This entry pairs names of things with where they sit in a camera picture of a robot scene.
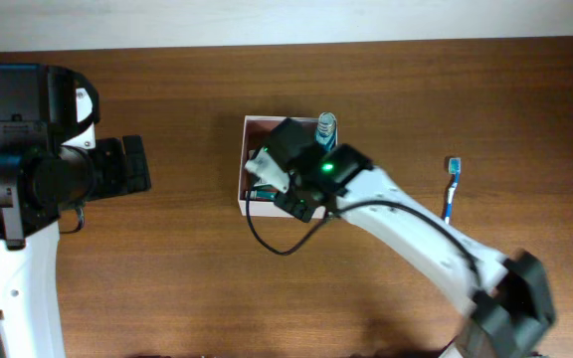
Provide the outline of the green red toothpaste tube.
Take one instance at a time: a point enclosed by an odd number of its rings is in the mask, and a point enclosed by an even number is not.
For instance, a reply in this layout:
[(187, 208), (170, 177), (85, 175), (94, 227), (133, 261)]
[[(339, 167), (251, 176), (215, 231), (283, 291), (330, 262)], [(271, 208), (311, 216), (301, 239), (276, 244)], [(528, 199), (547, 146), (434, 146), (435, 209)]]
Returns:
[(270, 186), (255, 187), (250, 192), (250, 199), (254, 201), (273, 201), (278, 190)]

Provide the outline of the teal mouthwash bottle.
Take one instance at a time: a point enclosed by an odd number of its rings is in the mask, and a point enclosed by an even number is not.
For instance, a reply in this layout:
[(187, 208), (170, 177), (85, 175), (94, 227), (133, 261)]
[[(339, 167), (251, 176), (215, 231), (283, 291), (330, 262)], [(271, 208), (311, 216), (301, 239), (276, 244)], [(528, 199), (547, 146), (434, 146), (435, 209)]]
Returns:
[(317, 128), (315, 130), (315, 141), (321, 145), (325, 151), (331, 151), (336, 145), (337, 119), (332, 112), (323, 112), (318, 117)]

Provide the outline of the blue white toothbrush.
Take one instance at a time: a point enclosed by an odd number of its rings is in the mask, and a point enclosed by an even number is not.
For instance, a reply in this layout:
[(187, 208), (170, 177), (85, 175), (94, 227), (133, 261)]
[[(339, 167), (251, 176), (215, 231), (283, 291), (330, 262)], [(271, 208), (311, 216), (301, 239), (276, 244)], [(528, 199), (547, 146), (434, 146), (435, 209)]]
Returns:
[(451, 157), (449, 159), (448, 172), (451, 175), (451, 183), (447, 189), (446, 207), (444, 212), (444, 221), (446, 224), (449, 224), (452, 219), (454, 198), (461, 178), (462, 159), (460, 157)]

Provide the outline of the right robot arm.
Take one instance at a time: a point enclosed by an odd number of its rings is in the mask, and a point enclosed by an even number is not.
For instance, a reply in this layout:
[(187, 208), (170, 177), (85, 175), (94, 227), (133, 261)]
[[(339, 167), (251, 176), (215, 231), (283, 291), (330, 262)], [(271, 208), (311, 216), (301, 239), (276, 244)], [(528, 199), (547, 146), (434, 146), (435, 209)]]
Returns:
[(245, 165), (277, 189), (274, 203), (312, 230), (343, 220), (380, 240), (424, 275), (464, 317), (445, 357), (529, 357), (556, 322), (541, 260), (509, 257), (451, 226), (406, 194), (349, 144), (326, 150), (301, 122), (284, 119)]

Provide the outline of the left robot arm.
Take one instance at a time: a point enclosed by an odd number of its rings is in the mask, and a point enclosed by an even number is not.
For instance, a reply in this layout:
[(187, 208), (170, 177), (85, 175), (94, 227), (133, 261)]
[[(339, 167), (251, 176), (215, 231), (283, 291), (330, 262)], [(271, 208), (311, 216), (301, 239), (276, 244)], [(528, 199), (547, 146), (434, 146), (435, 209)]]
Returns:
[(99, 139), (99, 95), (81, 73), (0, 64), (0, 357), (61, 357), (62, 215), (151, 187), (138, 135)]

